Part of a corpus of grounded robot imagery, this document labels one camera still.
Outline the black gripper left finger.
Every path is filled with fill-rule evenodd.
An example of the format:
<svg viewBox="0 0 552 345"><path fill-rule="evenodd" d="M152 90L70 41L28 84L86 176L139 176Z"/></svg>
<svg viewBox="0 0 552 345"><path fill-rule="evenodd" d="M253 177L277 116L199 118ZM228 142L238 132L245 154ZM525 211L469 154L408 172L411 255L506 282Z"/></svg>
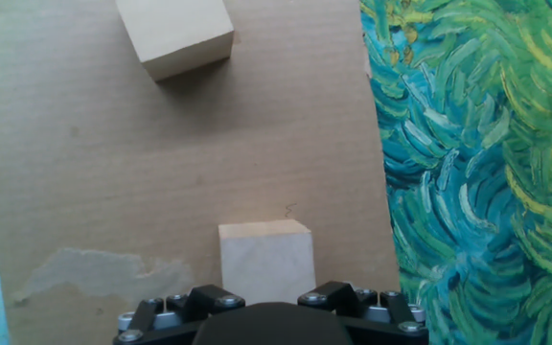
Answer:
<svg viewBox="0 0 552 345"><path fill-rule="evenodd" d="M245 300L237 294L205 285L188 293L142 300L118 334L113 345L192 344L201 326L217 314L242 309Z"/></svg>

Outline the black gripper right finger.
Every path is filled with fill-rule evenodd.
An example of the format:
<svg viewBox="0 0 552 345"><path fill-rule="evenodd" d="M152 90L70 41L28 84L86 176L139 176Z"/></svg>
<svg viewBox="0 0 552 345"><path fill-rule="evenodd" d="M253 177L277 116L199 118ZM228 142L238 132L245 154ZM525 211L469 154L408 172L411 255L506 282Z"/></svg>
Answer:
<svg viewBox="0 0 552 345"><path fill-rule="evenodd" d="M333 316L353 344L428 344L424 310L395 290L378 292L329 281L300 295L297 305Z"/></svg>

